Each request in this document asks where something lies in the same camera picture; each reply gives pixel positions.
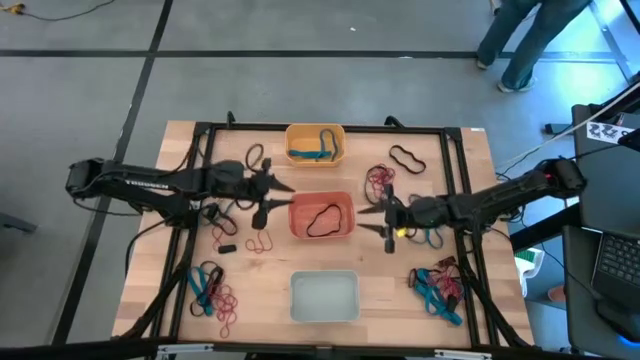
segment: orange bin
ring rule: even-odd
[[[320,151],[320,132],[324,129],[331,130],[336,136],[338,151],[335,158],[305,159],[289,155],[289,150]],[[325,150],[335,152],[331,135],[323,133]],[[287,158],[294,166],[299,167],[334,167],[345,155],[346,135],[344,128],[338,124],[291,124],[285,132],[285,150]]]
[[[344,191],[295,194],[291,200],[289,228],[297,238],[339,238],[355,228],[353,201]]]

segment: jeans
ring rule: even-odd
[[[500,12],[478,47],[478,60],[487,66],[493,64],[518,25],[541,3],[531,29],[518,45],[502,75],[502,84],[507,88],[518,90],[527,86],[533,76],[533,66],[544,49],[590,2],[591,0],[502,0]]]

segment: wooden table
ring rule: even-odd
[[[188,150],[194,122],[170,121],[167,125],[157,167],[173,169]],[[462,129],[465,155],[473,191],[496,183],[487,137],[483,129]],[[355,210],[368,207],[364,198],[364,174],[378,163],[396,169],[394,180],[396,195],[407,201],[409,194],[445,194],[446,184],[440,143],[437,136],[405,134],[348,133],[347,156],[337,168],[294,168],[285,156],[284,133],[279,131],[233,131],[216,133],[213,159],[237,159],[244,156],[253,143],[262,143],[265,157],[273,160],[272,171],[283,183],[297,192],[346,191],[351,194]],[[401,144],[427,163],[427,171],[412,175],[394,166],[388,150]],[[450,153],[454,169],[457,159],[453,144]],[[460,176],[454,170],[456,188],[461,189]],[[291,194],[272,191],[270,197],[287,199]],[[453,232],[441,229],[444,247],[434,250],[406,239],[396,240],[395,254],[384,252],[383,240],[371,231],[357,227],[344,239],[299,240],[288,226],[287,207],[269,214],[267,230],[273,250],[256,254],[245,248],[247,239],[255,239],[256,230],[250,226],[254,210],[234,208],[231,216],[239,224],[234,237],[223,237],[224,244],[237,244],[238,251],[218,255],[212,248],[211,227],[200,227],[193,256],[193,264],[214,260],[226,271],[226,283],[233,288],[239,304],[237,322],[224,341],[237,343],[275,344],[333,344],[353,346],[412,346],[412,347],[470,347],[466,324],[455,327],[440,317],[424,310],[423,300],[407,287],[407,274],[414,267],[431,267],[435,262],[455,255]],[[358,222],[382,224],[382,215],[357,215]],[[159,221],[155,213],[144,215],[140,228]],[[494,225],[507,232],[503,223]],[[160,228],[141,237],[131,260],[113,334],[121,334],[133,325],[156,295],[171,230]],[[491,232],[484,236],[483,250],[492,298],[507,321],[527,342],[533,343],[529,320],[521,295],[511,244],[503,236]],[[354,270],[360,279],[360,319],[341,324],[299,324],[289,315],[289,280],[296,270]],[[223,340],[221,323],[215,317],[193,317],[188,310],[194,299],[187,289],[179,339],[182,341]],[[488,343],[485,318],[481,303],[475,299],[480,338]],[[169,299],[161,334],[167,334],[173,299]],[[465,319],[463,304],[457,313]]]

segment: gray floor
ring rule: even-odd
[[[162,3],[120,0],[52,24],[0,13],[0,48],[147,49]],[[31,0],[28,6],[50,16],[86,8],[71,0]],[[161,49],[473,51],[491,19],[480,0],[184,0],[174,4]],[[609,48],[585,11],[548,50]],[[40,226],[31,236],[0,232],[0,346],[49,341],[89,219],[64,192],[67,166],[112,156],[142,63],[0,57],[0,211]],[[232,110],[247,122],[380,124],[394,114],[406,125],[484,127],[499,165],[545,140],[543,124],[569,122],[573,104],[601,102],[625,86],[615,63],[545,60],[530,93],[502,94],[495,81],[506,64],[498,61],[482,72],[464,59],[157,59],[125,161],[153,165],[167,120],[220,121]],[[572,154],[571,139],[562,139],[511,174]],[[557,200],[536,203],[527,210],[527,223],[561,206]],[[70,341],[109,337],[124,250],[136,230],[135,219],[105,223]],[[558,251],[553,243],[547,250]],[[529,287],[539,296],[562,282],[557,264],[546,260],[543,268],[541,283]],[[532,319],[551,319],[545,311],[555,311],[528,306]],[[566,324],[550,323],[532,320],[536,343],[555,349],[562,341],[554,334]]]

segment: laptop keyboard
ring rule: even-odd
[[[600,271],[640,286],[640,245],[604,235]]]

